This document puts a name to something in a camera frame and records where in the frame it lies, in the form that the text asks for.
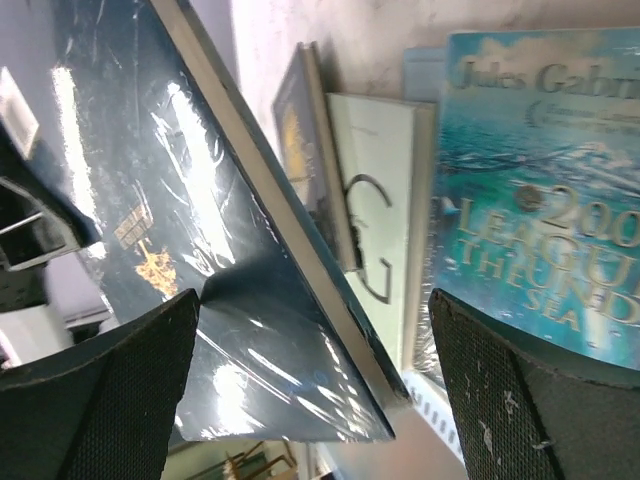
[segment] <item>ocean illustration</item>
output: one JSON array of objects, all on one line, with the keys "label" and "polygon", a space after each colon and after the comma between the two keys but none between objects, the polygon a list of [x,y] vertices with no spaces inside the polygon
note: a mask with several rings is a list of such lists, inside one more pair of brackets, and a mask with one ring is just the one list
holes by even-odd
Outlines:
[{"label": "ocean illustration", "polygon": [[456,34],[435,286],[640,369],[640,30]]}]

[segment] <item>book title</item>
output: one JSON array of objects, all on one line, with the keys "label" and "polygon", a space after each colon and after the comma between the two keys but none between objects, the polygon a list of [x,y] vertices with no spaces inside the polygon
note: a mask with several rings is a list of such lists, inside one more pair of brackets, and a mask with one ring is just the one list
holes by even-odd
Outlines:
[{"label": "book title", "polygon": [[[545,65],[533,78],[532,86],[542,93],[564,93],[589,97],[622,99],[640,98],[640,79],[610,78],[602,74],[601,65],[591,65],[586,71],[572,72],[567,65]],[[469,87],[503,88],[521,90],[529,86],[527,74],[503,71],[500,62],[493,62],[488,70],[476,67],[476,62],[466,62],[462,78],[455,88]]]},{"label": "book title", "polygon": [[[505,216],[495,210],[486,214],[481,225],[471,222],[478,215],[473,200],[462,199],[457,225],[462,258],[458,260],[483,276],[525,291],[525,308],[575,331],[580,331],[578,312],[572,307],[575,302],[563,302],[569,295],[575,295],[584,309],[640,325],[640,282],[629,288],[630,274],[637,269],[631,254],[640,245],[640,212],[616,213],[603,202],[580,206],[578,193],[565,185],[556,185],[551,193],[564,196],[561,208],[535,220],[524,219],[511,231]],[[589,244],[577,237],[601,243]]]}]

